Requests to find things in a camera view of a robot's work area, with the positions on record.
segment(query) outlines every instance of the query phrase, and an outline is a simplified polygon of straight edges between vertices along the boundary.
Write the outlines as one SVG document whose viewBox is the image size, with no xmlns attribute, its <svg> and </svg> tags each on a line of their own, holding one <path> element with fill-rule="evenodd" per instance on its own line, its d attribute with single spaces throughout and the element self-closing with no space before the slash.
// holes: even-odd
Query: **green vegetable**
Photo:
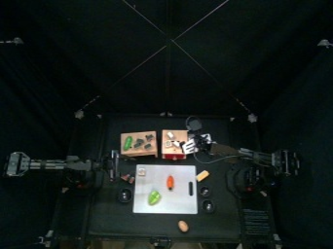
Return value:
<svg viewBox="0 0 333 249">
<path fill-rule="evenodd" d="M 132 137 L 127 136 L 124 139 L 123 150 L 127 151 L 131 147 Z"/>
<path fill-rule="evenodd" d="M 148 196 L 150 205 L 156 204 L 160 198 L 162 198 L 160 193 L 158 191 L 151 191 L 150 196 Z"/>
</svg>

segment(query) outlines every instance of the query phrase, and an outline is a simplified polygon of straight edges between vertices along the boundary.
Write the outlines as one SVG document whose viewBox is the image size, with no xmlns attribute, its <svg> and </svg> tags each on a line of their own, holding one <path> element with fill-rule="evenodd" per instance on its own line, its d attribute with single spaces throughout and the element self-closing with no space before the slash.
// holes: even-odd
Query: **black cloth backdrop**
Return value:
<svg viewBox="0 0 333 249">
<path fill-rule="evenodd" d="M 301 157 L 298 178 L 285 178 L 274 194 L 285 240 L 332 248 L 333 234 L 333 51 L 322 50 L 262 114 L 262 147 L 287 148 Z"/>
<path fill-rule="evenodd" d="M 13 151 L 63 159 L 73 112 L 95 96 L 92 114 L 243 116 L 238 98 L 259 115 L 263 149 L 295 148 L 306 161 L 303 178 L 286 180 L 277 195 L 282 235 L 332 245 L 332 159 L 321 148 L 332 57 L 315 46 L 332 38 L 332 1 L 5 0 L 0 7 L 0 40 L 24 40 L 0 45 L 1 159 Z M 1 185 L 4 244 L 47 232 L 56 186 L 36 182 Z"/>
</svg>

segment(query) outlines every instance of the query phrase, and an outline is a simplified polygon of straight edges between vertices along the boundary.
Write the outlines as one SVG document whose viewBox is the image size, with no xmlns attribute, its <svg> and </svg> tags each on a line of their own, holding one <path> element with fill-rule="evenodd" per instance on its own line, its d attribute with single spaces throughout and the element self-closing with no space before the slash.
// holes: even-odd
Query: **black bowl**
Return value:
<svg viewBox="0 0 333 249">
<path fill-rule="evenodd" d="M 131 189 L 119 190 L 119 202 L 130 202 L 132 198 Z"/>
<path fill-rule="evenodd" d="M 203 187 L 200 188 L 200 195 L 202 195 L 203 197 L 207 197 L 207 196 L 211 195 L 211 189 L 210 189 L 207 186 L 203 186 Z"/>
<path fill-rule="evenodd" d="M 203 200 L 202 208 L 206 213 L 214 212 L 214 202 L 210 199 Z"/>
</svg>

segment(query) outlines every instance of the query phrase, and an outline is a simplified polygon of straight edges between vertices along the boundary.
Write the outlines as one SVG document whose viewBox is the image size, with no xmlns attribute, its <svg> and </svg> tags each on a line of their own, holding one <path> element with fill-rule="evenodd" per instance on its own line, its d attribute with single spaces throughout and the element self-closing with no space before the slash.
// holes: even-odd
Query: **small orange object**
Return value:
<svg viewBox="0 0 333 249">
<path fill-rule="evenodd" d="M 168 190 L 171 191 L 174 187 L 174 180 L 172 180 L 171 175 L 167 177 L 166 185 L 167 185 Z"/>
</svg>

